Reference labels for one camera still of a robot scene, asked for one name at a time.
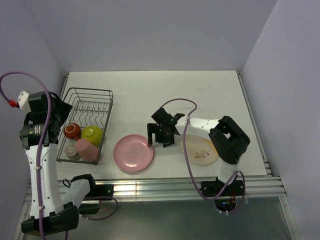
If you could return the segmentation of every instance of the pink plate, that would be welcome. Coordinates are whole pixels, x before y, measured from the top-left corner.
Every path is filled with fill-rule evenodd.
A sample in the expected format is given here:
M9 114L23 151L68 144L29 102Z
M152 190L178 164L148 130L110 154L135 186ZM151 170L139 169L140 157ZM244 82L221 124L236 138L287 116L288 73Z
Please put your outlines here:
M113 159L123 171L129 173L145 169L154 156L154 149L148 147L148 139L133 134L120 139L114 147Z

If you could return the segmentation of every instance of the cable connector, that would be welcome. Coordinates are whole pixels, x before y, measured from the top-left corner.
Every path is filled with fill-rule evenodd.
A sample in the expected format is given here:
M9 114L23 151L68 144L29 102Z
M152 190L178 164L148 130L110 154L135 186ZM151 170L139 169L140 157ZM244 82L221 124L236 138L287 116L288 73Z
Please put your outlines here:
M8 101L8 104L12 108L18 108L19 107L18 103L15 100L12 100L12 99Z

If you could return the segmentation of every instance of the white table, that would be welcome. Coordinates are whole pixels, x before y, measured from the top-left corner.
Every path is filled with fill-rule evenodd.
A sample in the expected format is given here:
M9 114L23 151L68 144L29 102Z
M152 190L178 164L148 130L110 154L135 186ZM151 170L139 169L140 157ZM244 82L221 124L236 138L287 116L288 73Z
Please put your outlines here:
M232 117L246 132L251 143L241 158L239 169L246 176L265 176L266 169L257 137L250 119L245 98L236 71L113 71L71 72L65 95L69 88L108 89L114 93L101 159L98 165L57 162L58 179L72 179L81 174L92 174L96 180L133 180L188 178L188 170L180 147L163 148L155 143L152 163L143 171L127 174L113 160L113 149L124 136L147 136L147 123L153 123L151 115L166 101L188 98L198 104L195 118L219 119ZM172 115L188 113L188 102L177 101L165 109ZM207 166L191 164L195 177L215 177L221 167L221 159Z

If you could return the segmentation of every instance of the beige plate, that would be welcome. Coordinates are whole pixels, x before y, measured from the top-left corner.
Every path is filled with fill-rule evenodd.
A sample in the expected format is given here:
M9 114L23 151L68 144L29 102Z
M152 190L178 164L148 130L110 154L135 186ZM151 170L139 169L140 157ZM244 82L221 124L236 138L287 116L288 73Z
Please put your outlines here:
M193 164L209 165L219 158L214 145L209 139L187 134L185 136L185 145L189 161Z

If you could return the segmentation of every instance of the gray floor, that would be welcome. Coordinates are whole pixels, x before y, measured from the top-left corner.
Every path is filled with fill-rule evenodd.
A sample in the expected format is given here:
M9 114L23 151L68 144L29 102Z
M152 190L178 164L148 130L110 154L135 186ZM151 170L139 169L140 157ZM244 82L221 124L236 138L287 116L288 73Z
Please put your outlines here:
M106 204L107 209L113 204ZM99 212L105 215L107 210ZM62 240L64 233L48 236ZM27 240L39 240L28 236ZM81 219L69 240L289 240L279 199L250 198L230 216L219 215L211 202L170 201L121 203L118 212L103 221Z

